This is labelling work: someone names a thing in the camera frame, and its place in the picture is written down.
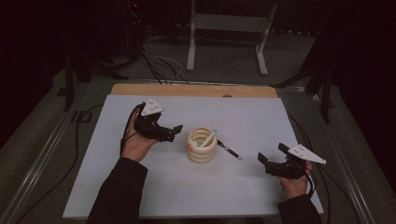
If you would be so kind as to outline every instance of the pen holder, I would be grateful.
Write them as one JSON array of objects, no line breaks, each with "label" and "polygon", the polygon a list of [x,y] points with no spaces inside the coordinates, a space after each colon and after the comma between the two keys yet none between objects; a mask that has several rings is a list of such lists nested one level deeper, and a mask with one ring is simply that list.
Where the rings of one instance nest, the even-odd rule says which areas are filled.
[{"label": "pen holder", "polygon": [[200,146],[210,134],[212,130],[205,127],[195,128],[189,133],[187,155],[191,161],[204,163],[213,159],[218,144],[217,137],[214,135],[212,139],[209,139],[205,147]]}]

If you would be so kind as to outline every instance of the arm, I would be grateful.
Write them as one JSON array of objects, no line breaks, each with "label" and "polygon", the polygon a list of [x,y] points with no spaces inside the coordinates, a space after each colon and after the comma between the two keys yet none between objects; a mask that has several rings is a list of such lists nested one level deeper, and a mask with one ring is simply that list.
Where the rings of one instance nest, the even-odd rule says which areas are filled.
[{"label": "arm", "polygon": [[108,178],[99,190],[93,204],[87,224],[121,224],[137,223],[142,191],[148,169],[140,164],[151,147],[158,141],[147,139],[134,130],[134,113],[128,131],[123,136],[127,139]]},{"label": "arm", "polygon": [[[306,161],[305,165],[309,175],[312,170],[312,164],[310,161]],[[288,198],[277,206],[283,224],[321,223],[317,208],[306,194],[307,177],[302,176],[298,179],[280,177],[279,180]]]}]

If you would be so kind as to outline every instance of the pen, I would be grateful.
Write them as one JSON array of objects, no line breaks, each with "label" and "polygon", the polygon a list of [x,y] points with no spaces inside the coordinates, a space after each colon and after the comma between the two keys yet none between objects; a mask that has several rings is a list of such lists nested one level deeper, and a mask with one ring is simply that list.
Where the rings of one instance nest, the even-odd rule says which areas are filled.
[{"label": "pen", "polygon": [[235,156],[236,158],[238,158],[239,160],[242,160],[242,157],[240,157],[238,154],[236,154],[234,151],[230,150],[229,147],[224,146],[224,144],[222,142],[220,142],[220,140],[218,139],[218,145],[221,147],[224,147],[225,150],[227,150],[228,152],[231,153],[231,155]]}]

